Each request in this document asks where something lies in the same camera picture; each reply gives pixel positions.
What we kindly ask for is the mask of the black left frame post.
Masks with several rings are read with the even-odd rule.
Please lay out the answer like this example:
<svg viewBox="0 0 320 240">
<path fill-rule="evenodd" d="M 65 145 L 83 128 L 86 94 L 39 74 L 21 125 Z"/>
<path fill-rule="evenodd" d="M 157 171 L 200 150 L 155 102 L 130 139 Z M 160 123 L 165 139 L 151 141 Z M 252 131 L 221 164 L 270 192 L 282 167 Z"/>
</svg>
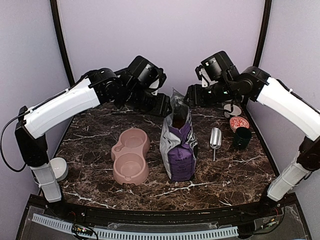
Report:
<svg viewBox="0 0 320 240">
<path fill-rule="evenodd" d="M 61 60 L 63 63 L 64 71 L 65 71 L 69 86 L 73 87 L 76 84 L 76 81 L 73 75 L 72 67 L 71 67 L 69 56 L 67 53 L 64 33 L 62 29 L 62 24 L 61 24 L 58 1 L 50 0 L 49 3 L 50 3 L 51 15 L 52 15 L 52 20 L 54 25 L 54 31 L 55 31 L 56 40 L 57 40 Z"/>
</svg>

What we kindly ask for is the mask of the red patterned bowl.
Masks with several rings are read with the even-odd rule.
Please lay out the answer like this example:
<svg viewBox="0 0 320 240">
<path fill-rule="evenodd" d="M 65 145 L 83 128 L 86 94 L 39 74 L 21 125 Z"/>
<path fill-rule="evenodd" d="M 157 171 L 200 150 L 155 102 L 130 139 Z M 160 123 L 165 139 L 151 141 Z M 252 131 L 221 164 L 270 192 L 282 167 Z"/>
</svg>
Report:
<svg viewBox="0 0 320 240">
<path fill-rule="evenodd" d="M 231 117 L 229 120 L 229 125 L 230 125 L 231 130 L 234 133 L 236 132 L 237 128 L 239 128 L 239 127 L 244 127 L 247 129 L 250 128 L 249 122 L 245 118 L 240 117 L 240 116 Z"/>
</svg>

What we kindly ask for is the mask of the silver metal scoop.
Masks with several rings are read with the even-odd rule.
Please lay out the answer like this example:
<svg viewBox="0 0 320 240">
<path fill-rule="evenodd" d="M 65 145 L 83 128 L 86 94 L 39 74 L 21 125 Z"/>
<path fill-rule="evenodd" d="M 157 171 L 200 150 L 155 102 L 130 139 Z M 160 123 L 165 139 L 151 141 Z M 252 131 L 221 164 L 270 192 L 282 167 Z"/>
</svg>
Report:
<svg viewBox="0 0 320 240">
<path fill-rule="evenodd" d="M 222 145 L 222 132 L 219 128 L 214 127 L 211 129 L 209 144 L 210 147 L 213 149 L 213 161 L 215 161 L 216 150 L 218 150 Z"/>
</svg>

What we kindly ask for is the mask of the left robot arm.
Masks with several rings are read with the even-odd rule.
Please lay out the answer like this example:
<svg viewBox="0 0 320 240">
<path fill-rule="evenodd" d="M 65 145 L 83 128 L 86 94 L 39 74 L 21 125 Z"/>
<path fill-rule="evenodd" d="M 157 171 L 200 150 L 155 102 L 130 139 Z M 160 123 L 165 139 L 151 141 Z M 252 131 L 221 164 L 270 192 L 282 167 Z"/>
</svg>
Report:
<svg viewBox="0 0 320 240">
<path fill-rule="evenodd" d="M 163 93 L 153 94 L 166 78 L 162 68 L 149 64 L 135 72 L 128 68 L 116 72 L 109 68 L 91 70 L 51 99 L 19 110 L 14 134 L 22 159 L 58 217 L 67 218 L 71 208 L 62 200 L 47 153 L 46 132 L 78 113 L 110 102 L 118 109 L 127 106 L 144 115 L 166 117 L 171 112 L 170 98 Z"/>
</svg>

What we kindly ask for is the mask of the purple white pet food bag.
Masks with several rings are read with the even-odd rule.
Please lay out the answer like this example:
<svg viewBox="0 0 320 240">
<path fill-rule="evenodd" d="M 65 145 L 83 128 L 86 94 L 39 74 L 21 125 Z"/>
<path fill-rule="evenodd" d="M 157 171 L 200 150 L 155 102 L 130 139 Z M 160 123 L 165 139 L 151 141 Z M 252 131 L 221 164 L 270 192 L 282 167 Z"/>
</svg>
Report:
<svg viewBox="0 0 320 240">
<path fill-rule="evenodd" d="M 170 113 L 163 120 L 159 150 L 169 179 L 185 182 L 193 179 L 198 156 L 198 141 L 193 130 L 192 113 L 185 96 L 172 90 Z"/>
</svg>

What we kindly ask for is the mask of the dark green cup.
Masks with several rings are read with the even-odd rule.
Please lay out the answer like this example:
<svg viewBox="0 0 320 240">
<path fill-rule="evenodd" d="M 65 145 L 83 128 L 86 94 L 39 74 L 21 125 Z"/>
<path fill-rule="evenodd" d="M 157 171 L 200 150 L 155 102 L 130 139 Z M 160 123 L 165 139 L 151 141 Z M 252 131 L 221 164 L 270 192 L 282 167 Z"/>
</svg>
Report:
<svg viewBox="0 0 320 240">
<path fill-rule="evenodd" d="M 246 127 L 238 127 L 235 131 L 232 145 L 239 150 L 247 148 L 252 139 L 252 132 Z"/>
</svg>

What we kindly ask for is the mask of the white grey ceramic bowl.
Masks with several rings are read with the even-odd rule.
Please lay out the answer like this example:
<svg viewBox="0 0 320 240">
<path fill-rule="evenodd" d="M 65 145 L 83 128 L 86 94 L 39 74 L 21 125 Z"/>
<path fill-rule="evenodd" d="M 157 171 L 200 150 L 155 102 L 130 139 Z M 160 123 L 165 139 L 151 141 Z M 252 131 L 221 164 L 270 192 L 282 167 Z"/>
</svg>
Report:
<svg viewBox="0 0 320 240">
<path fill-rule="evenodd" d="M 69 172 L 69 167 L 66 160 L 62 157 L 55 157 L 50 160 L 50 164 L 56 180 L 58 182 L 63 181 Z"/>
</svg>

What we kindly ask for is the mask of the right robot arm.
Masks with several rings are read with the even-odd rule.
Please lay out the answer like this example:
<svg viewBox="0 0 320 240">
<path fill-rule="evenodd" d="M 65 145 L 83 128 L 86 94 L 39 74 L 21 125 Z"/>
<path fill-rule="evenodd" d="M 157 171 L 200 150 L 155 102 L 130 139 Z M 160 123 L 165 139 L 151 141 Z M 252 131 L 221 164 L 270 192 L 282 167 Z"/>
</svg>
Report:
<svg viewBox="0 0 320 240">
<path fill-rule="evenodd" d="M 239 73 L 235 67 L 214 70 L 215 83 L 206 87 L 190 85 L 184 103 L 190 107 L 212 107 L 216 103 L 245 96 L 266 106 L 298 127 L 304 134 L 293 161 L 271 182 L 255 205 L 255 213 L 266 217 L 275 202 L 295 187 L 308 174 L 320 168 L 320 112 L 267 72 L 251 66 Z"/>
</svg>

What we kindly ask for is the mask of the black front table rail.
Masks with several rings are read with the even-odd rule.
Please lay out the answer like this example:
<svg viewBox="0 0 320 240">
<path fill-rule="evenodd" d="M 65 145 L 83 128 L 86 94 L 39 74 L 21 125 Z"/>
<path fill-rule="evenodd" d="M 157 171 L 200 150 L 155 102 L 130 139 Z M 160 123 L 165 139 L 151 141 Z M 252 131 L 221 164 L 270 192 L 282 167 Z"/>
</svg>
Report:
<svg viewBox="0 0 320 240">
<path fill-rule="evenodd" d="M 284 211 L 278 204 L 270 209 L 259 209 L 259 203 L 249 203 L 233 207 L 209 208 L 200 210 L 182 211 L 137 211 L 108 209 L 102 207 L 85 206 L 69 202 L 47 203 L 40 196 L 37 196 L 38 204 L 50 214 L 76 223 L 89 225 L 107 225 L 108 223 L 120 224 L 154 224 L 154 225 L 174 225 L 174 224 L 201 224 L 217 222 L 222 225 L 245 225 L 254 220 L 273 215 L 279 217 Z"/>
</svg>

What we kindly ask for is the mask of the black white dotted cup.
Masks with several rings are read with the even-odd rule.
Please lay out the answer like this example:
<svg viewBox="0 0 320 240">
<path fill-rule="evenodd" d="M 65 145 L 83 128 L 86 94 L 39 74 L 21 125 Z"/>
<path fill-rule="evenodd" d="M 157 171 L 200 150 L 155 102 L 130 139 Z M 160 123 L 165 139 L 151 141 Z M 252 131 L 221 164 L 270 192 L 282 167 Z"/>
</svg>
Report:
<svg viewBox="0 0 320 240">
<path fill-rule="evenodd" d="M 237 117 L 242 114 L 241 108 L 235 104 L 226 104 L 223 107 L 223 110 L 224 110 L 224 113 L 223 113 L 224 117 L 227 119 L 232 117 Z"/>
</svg>

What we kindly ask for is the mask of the pink double pet bowl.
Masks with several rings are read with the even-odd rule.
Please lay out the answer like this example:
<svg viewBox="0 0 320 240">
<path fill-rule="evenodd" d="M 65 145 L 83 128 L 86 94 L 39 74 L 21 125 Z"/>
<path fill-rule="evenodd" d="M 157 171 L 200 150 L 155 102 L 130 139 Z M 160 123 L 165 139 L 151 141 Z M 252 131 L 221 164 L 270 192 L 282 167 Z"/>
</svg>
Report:
<svg viewBox="0 0 320 240">
<path fill-rule="evenodd" d="M 123 131 L 118 142 L 111 148 L 113 160 L 113 177 L 117 183 L 142 184 L 149 176 L 146 161 L 150 149 L 150 139 L 140 128 Z"/>
</svg>

